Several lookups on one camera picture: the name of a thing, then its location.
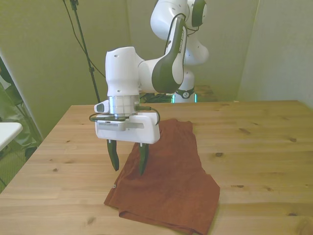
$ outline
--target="green light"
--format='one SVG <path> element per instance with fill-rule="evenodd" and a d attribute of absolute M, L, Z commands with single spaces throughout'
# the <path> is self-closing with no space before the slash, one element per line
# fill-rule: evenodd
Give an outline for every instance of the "green light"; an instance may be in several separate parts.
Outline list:
<path fill-rule="evenodd" d="M 171 103 L 173 103 L 173 104 L 175 103 L 175 95 L 172 96 Z"/>

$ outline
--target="beige wall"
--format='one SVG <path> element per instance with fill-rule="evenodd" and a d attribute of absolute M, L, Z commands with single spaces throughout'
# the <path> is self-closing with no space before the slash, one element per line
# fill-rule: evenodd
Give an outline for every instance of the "beige wall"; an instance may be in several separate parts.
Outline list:
<path fill-rule="evenodd" d="M 90 57 L 104 71 L 107 50 L 130 44 L 126 2 L 79 0 L 78 14 Z M 62 0 L 0 0 L 0 52 L 44 137 L 70 105 L 96 103 Z M 95 76 L 104 100 L 105 79 Z"/>
<path fill-rule="evenodd" d="M 165 42 L 150 28 L 155 0 L 128 0 L 131 41 L 144 59 L 160 57 Z M 258 0 L 207 0 L 209 16 L 199 31 L 208 47 L 206 64 L 191 67 L 196 83 L 211 85 L 219 100 L 233 100 L 238 92 Z"/>
<path fill-rule="evenodd" d="M 238 99 L 313 108 L 312 0 L 261 0 Z"/>

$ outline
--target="red-brown towel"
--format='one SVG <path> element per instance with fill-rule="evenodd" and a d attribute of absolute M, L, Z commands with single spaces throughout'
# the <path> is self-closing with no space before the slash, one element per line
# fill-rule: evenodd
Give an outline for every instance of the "red-brown towel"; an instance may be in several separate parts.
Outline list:
<path fill-rule="evenodd" d="M 160 140 L 149 146 L 142 176 L 134 145 L 105 205 L 118 208 L 122 218 L 207 235 L 220 187 L 202 169 L 192 123 L 162 121 L 160 132 Z"/>

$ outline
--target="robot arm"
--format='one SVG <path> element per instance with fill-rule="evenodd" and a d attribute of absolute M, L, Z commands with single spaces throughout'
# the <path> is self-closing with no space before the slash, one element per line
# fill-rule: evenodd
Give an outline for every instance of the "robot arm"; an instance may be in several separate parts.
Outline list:
<path fill-rule="evenodd" d="M 160 138 L 159 117 L 156 113 L 138 112 L 152 109 L 139 105 L 139 93 L 174 93 L 181 86 L 188 45 L 186 22 L 191 16 L 191 5 L 194 7 L 196 2 L 203 1 L 157 2 L 151 25 L 157 36 L 167 39 L 165 54 L 162 57 L 145 61 L 137 55 L 134 47 L 118 48 L 107 53 L 108 100 L 94 107 L 98 115 L 95 118 L 90 116 L 90 120 L 95 122 L 97 136 L 107 139 L 109 155 L 115 170 L 119 169 L 116 141 L 132 141 L 139 143 L 140 174 L 144 172 L 149 152 L 148 144 L 153 144 Z M 199 19 L 189 21 L 191 27 L 198 27 L 200 24 Z"/>

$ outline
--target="wood grain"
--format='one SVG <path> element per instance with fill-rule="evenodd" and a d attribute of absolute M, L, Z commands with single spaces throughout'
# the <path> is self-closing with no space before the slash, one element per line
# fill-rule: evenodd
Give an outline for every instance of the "wood grain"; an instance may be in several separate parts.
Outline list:
<path fill-rule="evenodd" d="M 297 101 L 155 104 L 192 121 L 203 168 L 221 186 L 210 235 L 313 234 L 313 112 Z M 103 202 L 106 141 L 72 106 L 0 195 L 2 235 L 175 235 L 118 217 Z M 121 167 L 133 143 L 119 142 Z"/>

